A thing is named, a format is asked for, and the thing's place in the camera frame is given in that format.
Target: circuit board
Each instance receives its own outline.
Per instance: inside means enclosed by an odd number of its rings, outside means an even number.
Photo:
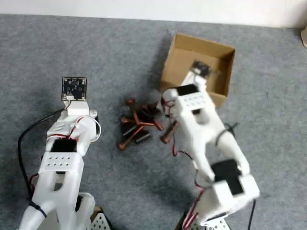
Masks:
[[[86,101],[86,78],[63,77],[62,101]]]

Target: white wall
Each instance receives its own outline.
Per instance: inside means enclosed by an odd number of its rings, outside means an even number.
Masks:
[[[307,0],[0,0],[0,13],[302,27]]]

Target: black cable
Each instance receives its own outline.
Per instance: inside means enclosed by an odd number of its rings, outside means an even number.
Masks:
[[[222,132],[219,133],[219,135],[217,135],[216,139],[215,139],[215,146],[217,146],[217,144],[219,143],[219,140],[221,138],[221,136],[225,133],[225,132],[230,132],[234,138],[236,138],[235,136],[235,132],[234,132],[234,128],[237,127],[239,125],[238,122],[234,123],[232,126],[228,123],[225,123],[226,126],[228,126],[228,128],[224,129]]]
[[[256,206],[256,200],[253,201],[253,207],[251,208],[250,217],[249,217],[249,222],[248,222],[248,230],[250,230],[251,221],[253,220],[253,215],[254,215],[254,211],[255,211],[255,206]]]
[[[30,127],[28,127],[28,128],[20,135],[20,137],[18,138],[18,161],[19,161],[19,166],[20,166],[21,172],[23,173],[24,182],[25,182],[25,184],[26,184],[26,187],[27,187],[27,190],[28,190],[28,194],[29,194],[29,198],[30,198],[30,199],[32,198],[33,191],[32,191],[32,189],[31,189],[31,184],[30,184],[30,182],[29,182],[29,178],[28,178],[27,173],[26,173],[26,171],[25,171],[23,159],[22,159],[22,156],[21,156],[21,153],[22,153],[22,152],[21,152],[21,142],[22,142],[24,136],[25,136],[32,128],[34,128],[35,126],[41,124],[42,122],[44,122],[44,121],[46,121],[46,120],[48,120],[48,119],[50,119],[50,118],[52,118],[52,117],[55,116],[56,114],[58,114],[58,113],[64,111],[65,109],[67,109],[67,107],[66,107],[66,108],[63,108],[63,109],[60,109],[60,110],[57,110],[57,111],[55,111],[54,113],[52,113],[51,115],[46,116],[46,117],[44,117],[43,119],[40,119],[39,121],[36,121],[34,124],[30,125]]]
[[[29,206],[35,208],[37,211],[40,211],[40,212],[43,214],[43,216],[44,216],[45,218],[47,218],[47,215],[46,215],[46,213],[42,210],[42,208],[41,208],[39,205],[37,205],[36,203],[34,203],[32,200],[30,200]]]

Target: pile of bolts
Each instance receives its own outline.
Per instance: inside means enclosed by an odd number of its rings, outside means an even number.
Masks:
[[[122,117],[121,122],[121,133],[125,140],[117,145],[120,150],[125,150],[126,147],[134,140],[136,144],[140,144],[148,140],[152,135],[149,131],[145,130],[145,127],[155,126],[159,131],[163,131],[163,127],[157,120],[156,115],[160,112],[156,106],[157,102],[152,104],[147,104],[141,107],[140,110],[136,110],[135,99],[130,98],[126,101],[129,106],[132,117]],[[167,144],[174,130],[178,127],[178,122],[174,121],[169,127],[166,133],[161,136],[161,141]]]

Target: box flap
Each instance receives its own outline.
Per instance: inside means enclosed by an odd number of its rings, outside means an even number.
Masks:
[[[179,49],[202,53],[215,58],[221,58],[223,60],[229,60],[235,51],[235,49],[231,46],[225,46],[216,42],[207,41],[184,34],[177,34],[175,36],[175,46]]]

